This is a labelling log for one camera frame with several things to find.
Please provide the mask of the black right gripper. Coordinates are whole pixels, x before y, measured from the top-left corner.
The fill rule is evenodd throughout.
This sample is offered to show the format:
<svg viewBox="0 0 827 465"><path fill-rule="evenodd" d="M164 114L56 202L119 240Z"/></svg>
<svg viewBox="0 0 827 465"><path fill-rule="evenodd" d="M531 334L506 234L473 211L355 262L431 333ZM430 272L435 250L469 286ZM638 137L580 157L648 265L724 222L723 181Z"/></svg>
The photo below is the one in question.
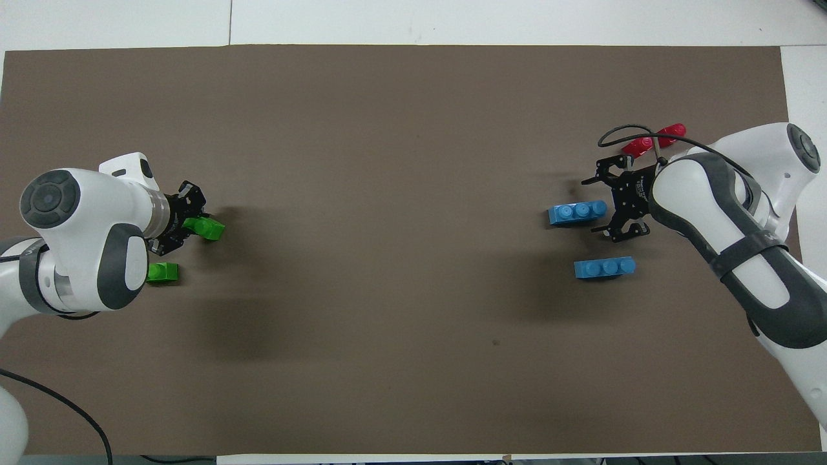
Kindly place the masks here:
<svg viewBox="0 0 827 465"><path fill-rule="evenodd" d="M626 171L631 167L630 155L614 155L596 162L594 176L582 180L581 185L604 183L611 188L614 214L608 224L591 227L592 233L601 233L612 242L625 242L647 236L649 225L641 218L649 214L649 193L656 167Z"/></svg>

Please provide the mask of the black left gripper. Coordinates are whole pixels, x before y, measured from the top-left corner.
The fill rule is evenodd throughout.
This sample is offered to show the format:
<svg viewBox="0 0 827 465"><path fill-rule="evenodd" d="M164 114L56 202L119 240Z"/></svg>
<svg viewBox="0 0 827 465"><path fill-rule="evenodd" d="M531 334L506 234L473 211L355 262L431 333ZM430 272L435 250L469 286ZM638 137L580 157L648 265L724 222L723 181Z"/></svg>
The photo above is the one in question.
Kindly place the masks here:
<svg viewBox="0 0 827 465"><path fill-rule="evenodd" d="M165 256L183 247L193 234L183 226L188 218L209 217L203 191L189 180L181 183L178 194L166 194L165 199L169 206L169 221L162 234L150 240L150 251L156 256Z"/></svg>

